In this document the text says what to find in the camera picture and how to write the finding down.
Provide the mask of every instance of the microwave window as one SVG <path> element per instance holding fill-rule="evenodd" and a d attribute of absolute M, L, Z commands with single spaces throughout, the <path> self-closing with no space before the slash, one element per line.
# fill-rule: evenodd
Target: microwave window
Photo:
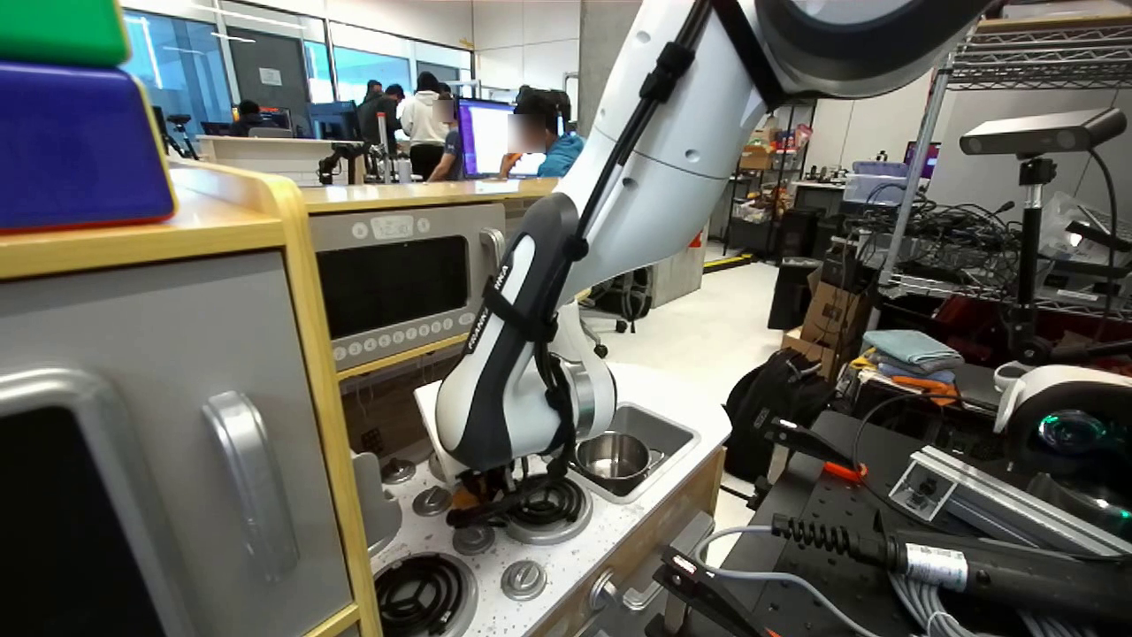
<path fill-rule="evenodd" d="M 468 303 L 468 241 L 406 241 L 318 254 L 332 340 Z"/>
<path fill-rule="evenodd" d="M 0 418 L 0 634 L 164 634 L 69 411 Z"/>

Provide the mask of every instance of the person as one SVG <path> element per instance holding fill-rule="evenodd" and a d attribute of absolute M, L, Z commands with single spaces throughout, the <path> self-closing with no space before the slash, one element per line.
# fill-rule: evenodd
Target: person
<path fill-rule="evenodd" d="M 262 128 L 258 103 L 253 98 L 240 98 L 236 103 L 233 135 L 248 137 L 252 128 Z"/>
<path fill-rule="evenodd" d="M 440 79 L 431 71 L 422 71 L 419 93 L 401 98 L 401 105 L 396 105 L 396 120 L 401 120 L 403 135 L 409 137 L 413 174 L 422 179 L 441 161 L 447 135 L 448 135 L 448 128 L 440 120 L 440 105 L 436 105 L 440 87 L 441 87 Z"/>
<path fill-rule="evenodd" d="M 459 137 L 459 120 L 455 120 L 455 98 L 452 97 L 440 97 L 440 120 L 448 124 L 448 137 L 447 137 L 447 156 L 436 162 L 436 169 L 428 174 L 428 179 L 459 179 L 459 156 L 463 156 L 463 137 Z"/>
<path fill-rule="evenodd" d="M 582 137 L 568 132 L 568 97 L 525 84 L 514 118 L 525 151 L 544 151 L 539 178 L 567 178 L 582 149 Z M 500 178 L 511 178 L 525 151 L 505 151 Z"/>
<path fill-rule="evenodd" d="M 401 124 L 396 124 L 396 105 L 401 105 L 401 98 L 403 98 L 403 84 L 390 84 L 390 87 L 386 87 L 386 98 L 381 98 L 381 120 L 386 120 L 390 156 L 396 156 L 396 132 L 401 132 Z"/>
<path fill-rule="evenodd" d="M 377 135 L 381 103 L 386 103 L 381 83 L 369 83 L 364 84 L 364 98 L 357 105 L 357 137 L 369 141 L 369 145 L 381 141 L 381 135 Z"/>

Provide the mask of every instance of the white shirt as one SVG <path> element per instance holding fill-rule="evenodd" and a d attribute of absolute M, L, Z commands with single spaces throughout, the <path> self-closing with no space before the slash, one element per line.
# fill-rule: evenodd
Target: white shirt
<path fill-rule="evenodd" d="M 396 105 L 396 120 L 413 145 L 441 145 L 448 137 L 448 128 L 440 120 L 436 98 L 440 93 L 422 87 Z"/>

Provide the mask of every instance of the blue object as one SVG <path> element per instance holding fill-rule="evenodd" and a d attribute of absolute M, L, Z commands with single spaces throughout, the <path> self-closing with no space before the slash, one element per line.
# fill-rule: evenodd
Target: blue object
<path fill-rule="evenodd" d="M 560 135 L 555 145 L 544 151 L 539 178 L 567 178 L 581 149 L 582 141 L 573 132 Z"/>
<path fill-rule="evenodd" d="M 174 195 L 120 71 L 0 63 L 0 231 L 144 223 Z"/>
<path fill-rule="evenodd" d="M 962 363 L 957 352 L 917 330 L 869 330 L 863 332 L 863 352 L 874 352 L 889 367 L 917 374 Z"/>

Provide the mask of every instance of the metal shelf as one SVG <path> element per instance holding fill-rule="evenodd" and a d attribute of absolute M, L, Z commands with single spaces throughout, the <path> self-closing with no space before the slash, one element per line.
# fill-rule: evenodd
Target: metal shelf
<path fill-rule="evenodd" d="M 1132 21 L 977 27 L 950 93 L 1119 87 L 1132 83 Z"/>

